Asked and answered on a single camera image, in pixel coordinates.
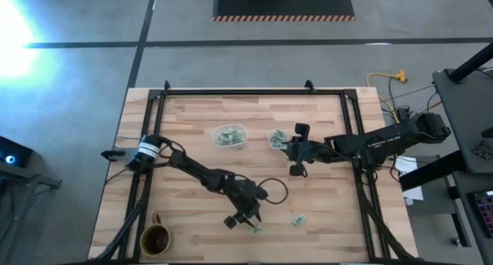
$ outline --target wooden table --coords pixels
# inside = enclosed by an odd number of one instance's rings
[[[148,91],[129,90],[118,136],[139,137]],[[357,88],[357,94],[365,130],[383,127],[376,89]],[[146,225],[151,224],[151,214],[157,212],[173,232],[173,245],[161,257],[142,255],[141,261],[367,261],[350,164],[307,164],[306,179],[292,177],[288,174],[290,162],[287,157],[267,145],[269,130],[282,129],[293,135],[296,122],[310,124],[310,139],[313,140],[345,134],[337,96],[167,96],[161,135],[181,143],[188,155],[204,166],[228,169],[257,183],[267,177],[276,177],[287,184],[290,194],[286,202],[277,206],[262,202],[263,222],[259,233],[250,234],[246,224],[228,230],[223,220],[236,211],[225,196],[207,192],[197,180],[176,169],[155,169]],[[216,148],[212,131],[230,123],[242,123],[247,127],[245,148]],[[356,129],[354,114],[352,126]],[[137,140],[118,138],[116,146],[137,147],[137,143]],[[124,165],[124,162],[112,163],[108,177]],[[131,179],[131,173],[123,173],[106,185],[89,257],[101,253],[121,227]],[[266,183],[264,188],[272,201],[284,194],[279,183]],[[385,223],[406,250],[417,256],[400,186],[387,169],[378,173],[377,189]],[[307,221],[302,226],[294,226],[291,220],[302,213],[307,216]],[[372,233],[375,248],[379,249],[374,227]],[[131,232],[129,255],[134,237],[135,233]]]

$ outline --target plastic container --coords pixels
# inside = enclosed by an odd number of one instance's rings
[[[242,124],[220,126],[213,132],[213,140],[220,148],[240,148],[247,143],[247,128]]]
[[[283,130],[274,129],[267,134],[267,143],[271,149],[286,149],[287,145],[280,144],[280,142],[288,142],[289,140],[290,136]]]

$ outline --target mug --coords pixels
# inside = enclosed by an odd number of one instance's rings
[[[140,249],[150,257],[165,253],[171,245],[171,232],[161,223],[157,213],[153,214],[153,224],[140,236]]]

